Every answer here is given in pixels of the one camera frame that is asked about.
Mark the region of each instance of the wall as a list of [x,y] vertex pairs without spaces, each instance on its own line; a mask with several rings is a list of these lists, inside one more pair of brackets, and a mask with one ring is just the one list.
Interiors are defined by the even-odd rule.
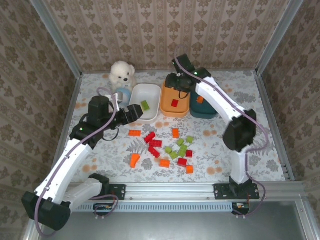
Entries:
[[119,60],[172,68],[178,44],[196,66],[255,68],[289,0],[45,0],[83,71]]
[[296,180],[320,216],[319,0],[303,2],[262,78]]
[[75,78],[28,0],[0,1],[0,239],[19,238],[21,204],[49,173]]

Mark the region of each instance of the orange cube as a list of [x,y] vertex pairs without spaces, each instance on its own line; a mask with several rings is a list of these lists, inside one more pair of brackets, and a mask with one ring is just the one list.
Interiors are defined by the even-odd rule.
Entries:
[[186,170],[186,174],[193,174],[194,173],[194,166],[186,166],[185,167],[185,170]]
[[140,137],[141,136],[141,131],[139,131],[139,130],[130,130],[129,131],[129,136],[131,136],[131,137]]
[[133,153],[131,156],[130,167],[134,169],[139,159],[140,159],[140,154]]
[[170,168],[170,161],[166,159],[160,160],[160,167],[162,168]]
[[198,96],[198,98],[196,99],[196,102],[198,104],[203,104],[204,103],[204,98],[202,96]]
[[174,128],[174,129],[172,129],[172,137],[174,138],[174,139],[178,139],[179,138],[179,129],[178,128]]

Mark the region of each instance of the white teddy bear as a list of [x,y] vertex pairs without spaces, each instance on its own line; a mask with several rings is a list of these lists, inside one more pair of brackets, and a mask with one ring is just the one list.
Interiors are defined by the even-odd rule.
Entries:
[[134,87],[137,85],[137,81],[134,77],[135,72],[135,67],[129,65],[125,61],[115,62],[111,67],[109,76],[113,90],[125,88],[132,92]]

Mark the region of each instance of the green cube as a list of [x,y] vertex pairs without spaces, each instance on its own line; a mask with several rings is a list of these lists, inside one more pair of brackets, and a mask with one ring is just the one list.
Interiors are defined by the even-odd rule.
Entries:
[[182,138],[180,138],[176,144],[178,144],[178,146],[180,147],[182,144],[184,144],[185,140],[183,140]]
[[184,150],[180,150],[179,152],[178,152],[178,156],[180,156],[180,157],[184,157],[186,155],[186,151],[184,151]]
[[169,155],[172,160],[178,157],[178,154],[175,151],[171,152]]
[[150,107],[149,107],[149,105],[148,105],[148,103],[147,103],[146,100],[144,100],[144,101],[141,102],[141,107],[142,107],[142,109],[143,109],[144,111],[150,110]]
[[172,148],[166,146],[164,151],[165,151],[166,154],[170,154],[170,153],[172,153]]
[[194,137],[193,136],[187,136],[186,137],[186,142],[189,143],[189,144],[192,144],[194,141]]
[[184,144],[182,144],[181,146],[180,146],[180,150],[184,150],[184,151],[187,151],[187,149],[188,149],[188,146],[187,145],[184,145]]

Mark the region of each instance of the red block in container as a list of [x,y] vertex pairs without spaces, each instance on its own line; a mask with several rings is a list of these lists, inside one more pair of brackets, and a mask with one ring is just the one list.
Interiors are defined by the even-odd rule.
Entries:
[[160,140],[151,140],[149,143],[149,146],[155,147],[155,148],[162,148],[162,141]]
[[192,152],[191,150],[187,150],[187,151],[185,152],[185,156],[186,156],[187,158],[192,158],[192,155],[193,155],[193,152]]
[[156,137],[156,134],[155,134],[155,132],[150,132],[149,133],[149,135],[148,136],[146,136],[145,138],[144,138],[144,141],[145,141],[145,143],[146,144],[148,144],[152,139],[154,139]]
[[179,160],[178,160],[178,166],[180,166],[180,167],[186,167],[187,166],[187,159],[184,159],[184,158],[179,158]]
[[160,157],[160,153],[159,153],[157,150],[155,150],[155,148],[154,148],[153,146],[150,146],[150,147],[149,147],[149,152],[150,152],[153,156],[155,156],[156,158],[159,158],[159,157]]
[[178,106],[178,103],[179,103],[179,100],[173,99],[172,103],[171,103],[171,106],[176,108]]

